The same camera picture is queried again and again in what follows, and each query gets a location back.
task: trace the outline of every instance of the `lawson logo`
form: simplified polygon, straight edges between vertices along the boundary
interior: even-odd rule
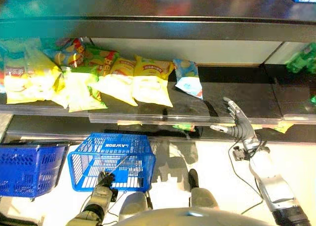
[[[127,148],[128,144],[121,144],[121,143],[107,143],[105,144],[106,147],[112,148]]]

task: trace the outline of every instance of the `blue snack bag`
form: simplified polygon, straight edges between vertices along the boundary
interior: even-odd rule
[[[193,61],[174,59],[176,68],[176,87],[189,95],[203,99],[202,85],[198,77],[198,68]]]

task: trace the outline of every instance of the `blue shopping basket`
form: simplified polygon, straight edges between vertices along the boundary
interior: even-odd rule
[[[145,192],[151,185],[155,166],[147,136],[92,133],[68,155],[75,191],[93,191],[101,171],[113,172],[112,187]]]
[[[0,196],[35,198],[58,183],[68,144],[0,145]]]

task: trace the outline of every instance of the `store shelf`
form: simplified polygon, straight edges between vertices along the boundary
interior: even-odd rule
[[[22,136],[24,138],[83,140],[92,132],[143,134],[150,139],[159,138],[166,141],[233,139],[210,127],[196,127],[195,132],[188,132],[169,125],[118,126],[117,124],[90,123],[87,117],[14,116],[6,131],[5,141],[20,139]],[[269,142],[316,142],[316,125],[294,125],[285,134],[269,128],[256,130],[256,133]]]
[[[190,96],[175,87],[175,73],[169,76],[168,92],[173,108],[139,102],[133,107],[102,94],[108,109],[68,113],[51,101],[7,105],[0,95],[0,111],[18,115],[83,116],[93,123],[140,121],[142,124],[174,125],[190,123],[233,123],[226,112],[223,97],[233,99],[254,124],[277,124],[281,113],[265,70],[261,67],[200,67],[203,99]]]
[[[0,0],[0,37],[316,40],[314,4],[292,0]]]
[[[316,105],[310,102],[316,95],[316,74],[303,69],[290,73],[284,65],[266,65],[272,80],[283,119],[291,123],[316,124]]]
[[[6,104],[6,94],[0,94],[0,112],[15,115],[38,116],[80,116],[87,117],[87,111],[69,113],[68,109],[52,101],[37,101],[19,104]]]
[[[133,107],[101,94],[108,109],[68,113],[68,109],[51,101],[6,104],[0,94],[0,112],[17,115],[88,117],[92,123],[138,121],[142,124],[233,123],[223,104],[223,97],[233,99],[253,124],[276,125],[280,121],[316,124],[316,106],[310,102],[315,92],[316,75],[291,74],[283,65],[260,67],[199,67],[203,99],[190,96],[175,87],[173,72],[168,92],[173,107],[138,102]]]

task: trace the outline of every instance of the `green bottle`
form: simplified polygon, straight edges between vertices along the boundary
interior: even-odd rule
[[[298,73],[316,58],[316,43],[310,43],[300,53],[295,55],[287,64],[286,68],[289,72]]]
[[[311,102],[316,105],[316,95],[314,95],[314,96],[311,98]]]

